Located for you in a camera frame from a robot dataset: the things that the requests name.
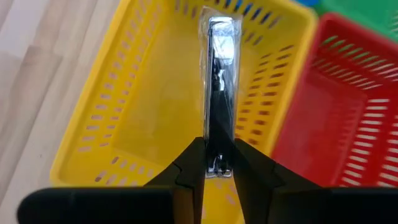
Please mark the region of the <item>yellow plastic basket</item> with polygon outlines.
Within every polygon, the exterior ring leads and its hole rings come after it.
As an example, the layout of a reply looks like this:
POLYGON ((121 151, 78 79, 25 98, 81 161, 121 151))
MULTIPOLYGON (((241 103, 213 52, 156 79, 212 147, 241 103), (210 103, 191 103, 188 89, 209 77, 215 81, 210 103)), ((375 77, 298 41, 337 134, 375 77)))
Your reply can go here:
POLYGON ((315 13, 292 0, 121 0, 55 156, 55 185, 144 185, 203 134, 204 7, 243 20, 235 135, 272 152, 315 13))

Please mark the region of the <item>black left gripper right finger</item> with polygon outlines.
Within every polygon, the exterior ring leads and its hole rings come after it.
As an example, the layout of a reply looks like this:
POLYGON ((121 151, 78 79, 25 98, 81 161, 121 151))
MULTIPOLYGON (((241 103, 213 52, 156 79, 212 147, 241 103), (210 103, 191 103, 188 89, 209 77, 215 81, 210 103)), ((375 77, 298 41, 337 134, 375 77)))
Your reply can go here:
POLYGON ((398 189, 321 187, 243 140, 234 143, 245 224, 398 224, 398 189))

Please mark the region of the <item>red plastic basket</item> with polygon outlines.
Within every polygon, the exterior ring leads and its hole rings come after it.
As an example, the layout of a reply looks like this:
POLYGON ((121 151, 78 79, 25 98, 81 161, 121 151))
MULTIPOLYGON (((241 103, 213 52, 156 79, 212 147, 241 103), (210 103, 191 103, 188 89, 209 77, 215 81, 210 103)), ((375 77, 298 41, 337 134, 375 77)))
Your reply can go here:
POLYGON ((322 186, 398 188, 398 44, 322 15, 272 157, 322 186))

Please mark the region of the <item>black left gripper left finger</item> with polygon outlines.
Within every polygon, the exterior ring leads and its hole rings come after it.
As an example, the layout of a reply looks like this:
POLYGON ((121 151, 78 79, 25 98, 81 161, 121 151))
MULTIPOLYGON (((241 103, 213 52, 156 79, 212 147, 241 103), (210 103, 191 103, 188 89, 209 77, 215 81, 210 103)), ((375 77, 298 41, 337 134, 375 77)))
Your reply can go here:
POLYGON ((142 187, 57 187, 32 192, 19 224, 201 224, 205 141, 188 147, 142 187))

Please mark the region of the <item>blue plastic basket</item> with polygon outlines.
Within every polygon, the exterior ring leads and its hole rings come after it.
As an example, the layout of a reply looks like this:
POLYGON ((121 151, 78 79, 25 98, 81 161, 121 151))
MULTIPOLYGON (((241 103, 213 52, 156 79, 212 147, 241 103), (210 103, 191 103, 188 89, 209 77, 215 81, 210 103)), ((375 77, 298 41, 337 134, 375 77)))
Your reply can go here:
POLYGON ((312 7, 319 3, 320 0, 294 0, 304 6, 312 7))

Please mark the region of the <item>green plastic basket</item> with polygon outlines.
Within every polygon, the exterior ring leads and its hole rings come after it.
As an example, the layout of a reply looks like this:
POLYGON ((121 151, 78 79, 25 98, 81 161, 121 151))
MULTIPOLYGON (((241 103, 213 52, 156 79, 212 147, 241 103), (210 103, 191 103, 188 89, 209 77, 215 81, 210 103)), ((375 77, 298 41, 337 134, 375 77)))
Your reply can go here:
POLYGON ((335 12, 398 43, 398 0, 319 0, 318 15, 335 12))

